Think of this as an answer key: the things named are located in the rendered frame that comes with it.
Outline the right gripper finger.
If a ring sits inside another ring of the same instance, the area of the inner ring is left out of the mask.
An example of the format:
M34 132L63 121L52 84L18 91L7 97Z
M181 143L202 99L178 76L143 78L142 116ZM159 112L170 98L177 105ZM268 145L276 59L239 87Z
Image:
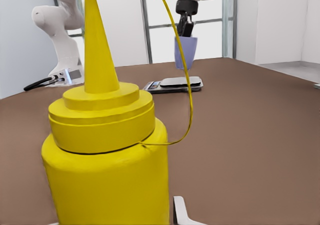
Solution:
M185 200L182 196L173 197L173 224L174 225L206 225L192 220L188 216Z

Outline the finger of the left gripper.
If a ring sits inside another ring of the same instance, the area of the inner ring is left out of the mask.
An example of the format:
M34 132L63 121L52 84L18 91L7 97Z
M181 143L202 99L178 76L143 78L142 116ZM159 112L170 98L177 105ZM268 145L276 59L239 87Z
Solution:
M185 36L186 24L188 23L188 14L187 12L180 14L180 20L177 25L177 32L179 36Z
M184 18L184 37L191 37L193 28L192 17L186 14Z

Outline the lilac plastic cup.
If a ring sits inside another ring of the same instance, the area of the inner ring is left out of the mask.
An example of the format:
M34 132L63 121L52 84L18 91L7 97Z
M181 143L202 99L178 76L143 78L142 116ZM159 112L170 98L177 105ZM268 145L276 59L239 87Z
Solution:
M185 36L180 36L180 43L182 46L185 62L186 62L186 67L188 70L191 69L194 58L195 58L195 53L197 49L197 44L198 44L198 38L197 37L185 37ZM174 60L175 60L175 67L179 70L183 70L183 62L181 58L181 53L179 50L178 42L177 39L174 38Z

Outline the yellow sauce squeeze bottle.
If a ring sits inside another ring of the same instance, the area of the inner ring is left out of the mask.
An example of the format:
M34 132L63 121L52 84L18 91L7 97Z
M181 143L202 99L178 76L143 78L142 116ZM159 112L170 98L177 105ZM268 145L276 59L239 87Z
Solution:
M48 108L41 156L59 225L169 225L167 130L152 95L118 80L97 0L85 0L84 85Z

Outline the grey kitchen scale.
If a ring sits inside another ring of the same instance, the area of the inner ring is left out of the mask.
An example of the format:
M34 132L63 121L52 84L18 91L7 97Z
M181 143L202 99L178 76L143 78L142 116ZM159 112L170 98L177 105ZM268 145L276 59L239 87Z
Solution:
M204 86L199 76L190 76L190 87L192 92L198 92ZM143 90L151 94L184 93L188 92L188 83L183 77L170 77L163 80L149 82Z

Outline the silver frame crossbar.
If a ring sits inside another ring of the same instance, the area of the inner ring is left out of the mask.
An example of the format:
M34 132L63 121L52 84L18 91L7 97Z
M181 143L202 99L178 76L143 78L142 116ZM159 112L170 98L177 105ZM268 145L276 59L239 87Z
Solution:
M223 21L222 18L198 20L198 21L194 21L194 25L196 25L196 24L206 24L206 23L215 23L215 22L222 22L222 21ZM169 27L172 27L172 24L167 23L167 24L148 26L149 29L169 28Z

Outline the silver frame post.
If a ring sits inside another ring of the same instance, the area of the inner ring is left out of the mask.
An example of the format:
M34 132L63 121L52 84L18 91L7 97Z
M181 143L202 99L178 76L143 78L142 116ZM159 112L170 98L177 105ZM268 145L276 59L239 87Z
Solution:
M222 0L222 56L235 59L237 55L238 0Z
M142 7L142 17L143 17L143 24L144 24L147 58L148 58L148 63L152 64L153 58L152 58L152 49L151 49L151 40L150 40L150 27L149 27L149 20L148 20L147 0L141 0L141 7Z

